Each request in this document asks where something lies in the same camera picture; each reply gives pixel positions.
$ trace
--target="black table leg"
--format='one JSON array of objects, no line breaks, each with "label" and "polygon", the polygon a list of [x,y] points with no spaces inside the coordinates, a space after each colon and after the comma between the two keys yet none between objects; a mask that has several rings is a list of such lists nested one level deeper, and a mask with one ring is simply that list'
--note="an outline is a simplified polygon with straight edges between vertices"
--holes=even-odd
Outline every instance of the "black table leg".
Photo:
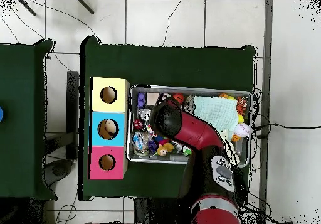
[{"label": "black table leg", "polygon": [[36,16],[37,14],[30,8],[28,3],[26,3],[24,0],[18,0],[31,14]]},{"label": "black table leg", "polygon": [[87,11],[91,14],[94,14],[95,12],[93,11],[92,8],[89,7],[89,5],[87,3],[85,3],[83,0],[77,0],[79,3],[82,4],[83,7],[85,7],[87,9]]},{"label": "black table leg", "polygon": [[76,71],[67,72],[66,93],[66,133],[74,133],[74,140],[66,146],[66,158],[78,157],[78,100],[79,100],[79,74]]}]

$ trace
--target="metal tray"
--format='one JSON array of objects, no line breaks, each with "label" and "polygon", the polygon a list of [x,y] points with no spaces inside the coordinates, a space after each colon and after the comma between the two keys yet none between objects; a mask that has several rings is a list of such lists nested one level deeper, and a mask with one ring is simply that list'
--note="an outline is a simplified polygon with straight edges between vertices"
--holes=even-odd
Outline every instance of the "metal tray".
[{"label": "metal tray", "polygon": [[[152,156],[137,156],[134,154],[132,145],[132,136],[134,134],[133,123],[137,118],[137,97],[138,93],[168,93],[175,94],[181,93],[184,95],[197,95],[200,97],[218,97],[222,93],[226,93],[232,97],[248,97],[249,104],[248,109],[245,111],[244,119],[245,123],[249,126],[252,125],[252,114],[251,109],[253,106],[253,96],[247,91],[233,91],[233,90],[216,90],[216,89],[205,89],[205,88],[187,88],[187,87],[165,87],[158,85],[133,85],[129,91],[129,115],[128,115],[128,128],[127,128],[127,159],[136,162],[146,163],[167,163],[167,164],[187,164],[188,157],[182,154],[170,153],[166,156],[160,157],[158,155]],[[251,135],[242,139],[242,153],[239,156],[239,167],[245,167],[250,161],[251,152]]]}]

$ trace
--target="green table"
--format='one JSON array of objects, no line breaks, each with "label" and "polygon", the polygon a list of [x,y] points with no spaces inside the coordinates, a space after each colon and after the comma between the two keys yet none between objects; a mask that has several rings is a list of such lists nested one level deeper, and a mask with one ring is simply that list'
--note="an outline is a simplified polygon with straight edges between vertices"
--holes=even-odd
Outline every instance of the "green table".
[{"label": "green table", "polygon": [[0,196],[56,199],[42,180],[45,161],[44,57],[51,40],[0,45]]},{"label": "green table", "polygon": [[[123,180],[88,180],[88,126],[90,77],[124,78],[131,85],[167,85],[251,91],[255,49],[153,48],[132,45],[101,45],[94,36],[80,47],[80,185],[83,199],[89,196],[177,197],[185,165],[132,163]],[[245,178],[248,168],[244,169]]]}]

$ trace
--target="orange ball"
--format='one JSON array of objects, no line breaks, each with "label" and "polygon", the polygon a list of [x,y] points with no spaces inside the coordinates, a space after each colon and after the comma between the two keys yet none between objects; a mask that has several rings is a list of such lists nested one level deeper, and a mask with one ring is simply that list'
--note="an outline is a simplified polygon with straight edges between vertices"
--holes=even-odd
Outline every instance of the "orange ball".
[{"label": "orange ball", "polygon": [[185,99],[183,94],[175,94],[173,98],[176,99],[180,104],[182,104]]}]

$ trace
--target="pink box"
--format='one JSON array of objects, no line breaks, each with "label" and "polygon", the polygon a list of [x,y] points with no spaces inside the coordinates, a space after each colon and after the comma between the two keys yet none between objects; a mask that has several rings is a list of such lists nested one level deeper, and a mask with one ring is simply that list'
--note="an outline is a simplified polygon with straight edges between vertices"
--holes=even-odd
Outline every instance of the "pink box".
[{"label": "pink box", "polygon": [[[115,159],[113,169],[106,171],[99,165],[103,155],[111,155]],[[90,158],[90,180],[120,180],[127,170],[125,147],[92,147]]]}]

